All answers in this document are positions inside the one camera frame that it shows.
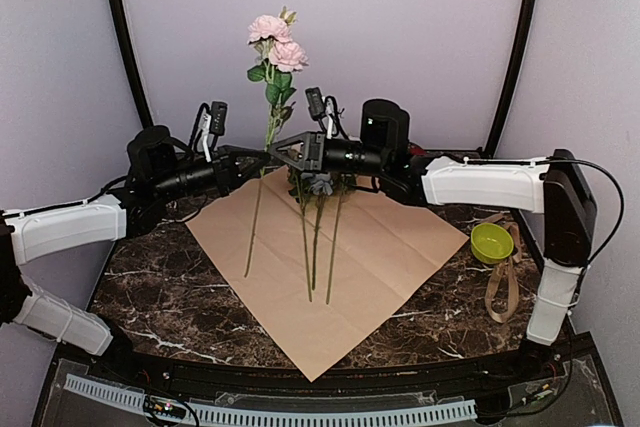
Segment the pale pink fake flower stem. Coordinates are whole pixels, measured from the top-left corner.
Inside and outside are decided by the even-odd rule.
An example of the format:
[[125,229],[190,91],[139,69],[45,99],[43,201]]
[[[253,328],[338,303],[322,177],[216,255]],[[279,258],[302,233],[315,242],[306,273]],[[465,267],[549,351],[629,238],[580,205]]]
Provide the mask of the pale pink fake flower stem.
[[309,188],[306,187],[305,182],[302,179],[301,172],[294,170],[293,168],[290,168],[288,173],[288,180],[291,184],[289,193],[294,198],[298,206],[298,213],[299,213],[301,230],[302,230],[303,261],[304,261],[304,268],[305,268],[307,298],[309,302],[312,302],[313,287],[312,287],[311,266],[309,261],[309,247],[308,247],[307,221],[306,221],[306,211],[311,199],[311,194],[310,194]]

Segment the white fake flower stem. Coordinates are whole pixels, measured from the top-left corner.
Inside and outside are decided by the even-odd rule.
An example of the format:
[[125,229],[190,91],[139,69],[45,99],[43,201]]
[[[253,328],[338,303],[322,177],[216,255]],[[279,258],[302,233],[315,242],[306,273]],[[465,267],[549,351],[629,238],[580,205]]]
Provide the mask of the white fake flower stem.
[[336,251],[338,246],[340,216],[343,210],[345,196],[351,189],[354,189],[356,184],[357,182],[355,181],[355,177],[353,174],[341,174],[339,177],[338,201],[337,201],[336,215],[335,215],[334,226],[333,226],[333,237],[332,237],[331,252],[330,252],[330,258],[329,258],[328,282],[327,282],[327,289],[326,289],[326,296],[325,296],[326,305],[330,304],[331,297],[332,297],[335,258],[336,258]]

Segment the pink rose fake flower stem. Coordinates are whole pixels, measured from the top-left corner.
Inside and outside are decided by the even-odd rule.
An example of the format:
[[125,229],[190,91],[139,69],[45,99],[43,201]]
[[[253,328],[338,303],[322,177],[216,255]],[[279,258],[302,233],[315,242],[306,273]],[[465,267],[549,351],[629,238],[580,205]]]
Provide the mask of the pink rose fake flower stem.
[[293,39],[292,26],[297,13],[284,6],[277,15],[260,15],[248,27],[247,44],[259,54],[247,71],[251,82],[265,84],[268,119],[264,140],[267,151],[285,123],[291,118],[296,93],[293,75],[308,66],[306,51]]

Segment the green and pink wrapping paper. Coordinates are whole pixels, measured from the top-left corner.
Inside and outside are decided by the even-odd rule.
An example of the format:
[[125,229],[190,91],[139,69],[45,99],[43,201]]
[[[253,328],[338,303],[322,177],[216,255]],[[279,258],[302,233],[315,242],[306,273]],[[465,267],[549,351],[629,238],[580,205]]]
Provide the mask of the green and pink wrapping paper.
[[[264,330],[310,381],[402,307],[466,243],[427,208],[381,193],[345,196],[332,297],[325,304],[338,197],[327,202],[317,283],[307,298],[298,206],[284,168],[215,200],[187,226]],[[306,213],[309,261],[315,210]]]

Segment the lime green plastic bowl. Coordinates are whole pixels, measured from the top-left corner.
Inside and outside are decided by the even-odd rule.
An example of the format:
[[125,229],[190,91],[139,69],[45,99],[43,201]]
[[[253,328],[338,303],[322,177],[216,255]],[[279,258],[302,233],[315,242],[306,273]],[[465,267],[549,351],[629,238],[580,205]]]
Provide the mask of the lime green plastic bowl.
[[495,265],[511,256],[514,240],[503,227],[493,223],[476,225],[471,232],[471,252],[480,262]]

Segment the blue fake flower stem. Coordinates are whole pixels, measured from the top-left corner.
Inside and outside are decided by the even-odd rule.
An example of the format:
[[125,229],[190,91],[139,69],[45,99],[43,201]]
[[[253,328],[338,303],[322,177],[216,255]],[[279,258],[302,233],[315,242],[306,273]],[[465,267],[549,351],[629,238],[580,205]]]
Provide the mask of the blue fake flower stem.
[[312,267],[311,267],[311,289],[316,289],[317,283],[317,245],[321,228],[322,217],[326,201],[333,195],[333,180],[328,173],[309,174],[309,188],[312,197],[315,199],[316,217],[314,221],[313,243],[312,243]]

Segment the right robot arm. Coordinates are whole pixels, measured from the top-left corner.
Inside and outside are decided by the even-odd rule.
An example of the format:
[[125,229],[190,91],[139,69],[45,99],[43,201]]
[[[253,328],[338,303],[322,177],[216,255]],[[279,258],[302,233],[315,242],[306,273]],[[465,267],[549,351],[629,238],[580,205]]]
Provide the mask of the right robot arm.
[[358,139],[307,131],[268,152],[301,172],[374,177],[384,194],[403,205],[469,204],[542,215],[544,267],[526,331],[531,343],[510,360],[511,373],[530,381],[547,367],[545,346],[556,341],[600,253],[593,245],[596,201],[581,171],[587,163],[567,149],[521,160],[413,154],[409,123],[408,112],[396,103],[372,99],[363,104]]

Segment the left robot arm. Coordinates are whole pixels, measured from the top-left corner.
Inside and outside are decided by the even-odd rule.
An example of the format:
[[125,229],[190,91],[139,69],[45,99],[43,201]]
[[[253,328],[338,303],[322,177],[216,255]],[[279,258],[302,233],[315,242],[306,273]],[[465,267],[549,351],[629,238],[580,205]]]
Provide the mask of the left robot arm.
[[134,382],[141,362],[124,346],[113,344],[114,327],[45,291],[22,275],[21,266],[87,244],[145,235],[165,216],[168,203],[210,189],[226,196],[270,160],[262,150],[234,146],[198,155],[161,125],[140,131],[127,154],[127,175],[90,198],[1,215],[2,323],[21,324],[102,356],[103,368],[120,383]]

